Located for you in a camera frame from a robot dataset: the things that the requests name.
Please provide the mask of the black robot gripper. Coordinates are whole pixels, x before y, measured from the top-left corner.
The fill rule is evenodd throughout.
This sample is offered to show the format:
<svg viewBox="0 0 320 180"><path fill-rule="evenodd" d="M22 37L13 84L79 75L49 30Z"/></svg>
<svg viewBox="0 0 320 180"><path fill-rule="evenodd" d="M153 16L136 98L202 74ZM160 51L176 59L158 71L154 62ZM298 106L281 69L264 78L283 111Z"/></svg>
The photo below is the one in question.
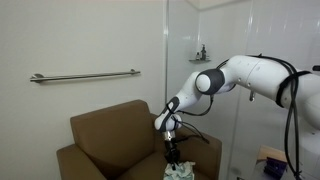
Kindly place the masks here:
<svg viewBox="0 0 320 180"><path fill-rule="evenodd" d="M177 164L180 159L180 151L177 149L177 145L174 142L165 142L166 153L165 159L169 164Z"/></svg>

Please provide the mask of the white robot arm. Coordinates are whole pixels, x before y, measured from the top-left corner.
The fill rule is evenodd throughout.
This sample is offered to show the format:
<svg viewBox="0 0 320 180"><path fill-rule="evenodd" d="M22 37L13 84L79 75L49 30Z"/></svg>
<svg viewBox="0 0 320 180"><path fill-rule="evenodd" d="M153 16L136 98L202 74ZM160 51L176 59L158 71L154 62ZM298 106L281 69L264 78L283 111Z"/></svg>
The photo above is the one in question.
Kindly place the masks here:
<svg viewBox="0 0 320 180"><path fill-rule="evenodd" d="M282 108L291 105L291 83L298 81L295 97L297 114L313 129L320 130L320 77L310 71L291 68L290 72L266 56L234 56L222 68L193 72L182 89L166 104L154 122L159 132L174 131L180 125L174 114L195 104L202 95L228 92L240 85L276 102Z"/></svg>

